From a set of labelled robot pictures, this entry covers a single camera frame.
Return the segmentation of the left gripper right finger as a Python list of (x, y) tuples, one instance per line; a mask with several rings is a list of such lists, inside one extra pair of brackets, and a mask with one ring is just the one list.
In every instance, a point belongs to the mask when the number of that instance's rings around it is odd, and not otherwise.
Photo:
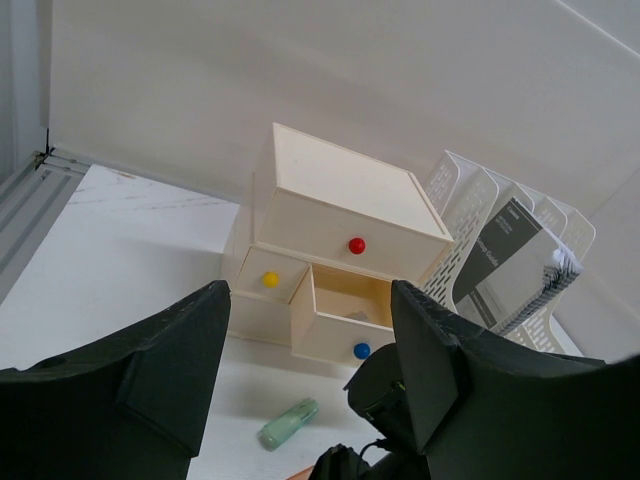
[(639, 360), (540, 353), (394, 281), (417, 451), (434, 479), (635, 479)]

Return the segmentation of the green highlighter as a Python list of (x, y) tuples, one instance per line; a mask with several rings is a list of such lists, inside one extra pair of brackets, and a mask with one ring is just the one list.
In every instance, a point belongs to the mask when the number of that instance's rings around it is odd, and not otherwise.
[(318, 403), (314, 399), (299, 401), (260, 429), (257, 434), (260, 444), (268, 451), (278, 449), (306, 425), (318, 410)]

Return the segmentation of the orange highlighter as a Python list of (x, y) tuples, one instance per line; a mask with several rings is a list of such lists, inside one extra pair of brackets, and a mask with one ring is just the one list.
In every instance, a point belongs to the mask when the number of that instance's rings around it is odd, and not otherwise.
[(286, 480), (309, 480), (311, 477), (311, 474), (313, 472), (314, 467), (310, 466), (300, 472), (297, 472), (296, 474), (288, 477)]

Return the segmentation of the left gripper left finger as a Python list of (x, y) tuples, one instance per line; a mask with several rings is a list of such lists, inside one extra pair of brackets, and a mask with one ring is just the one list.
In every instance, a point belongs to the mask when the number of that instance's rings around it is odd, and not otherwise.
[(183, 479), (200, 453), (230, 318), (213, 281), (32, 367), (1, 373), (5, 479)]

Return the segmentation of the grey setup guide booklet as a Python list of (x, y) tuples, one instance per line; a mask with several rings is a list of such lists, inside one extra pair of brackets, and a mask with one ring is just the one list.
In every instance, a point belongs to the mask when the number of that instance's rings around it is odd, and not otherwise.
[(574, 253), (516, 198), (484, 225), (453, 286), (457, 313), (506, 335), (583, 272)]

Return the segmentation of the cream drawer cabinet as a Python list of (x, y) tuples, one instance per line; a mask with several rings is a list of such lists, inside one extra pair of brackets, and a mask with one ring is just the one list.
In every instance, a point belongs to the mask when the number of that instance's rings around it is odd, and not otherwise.
[(357, 366), (394, 339), (392, 282), (452, 244), (413, 173), (274, 124), (224, 248), (228, 331)]

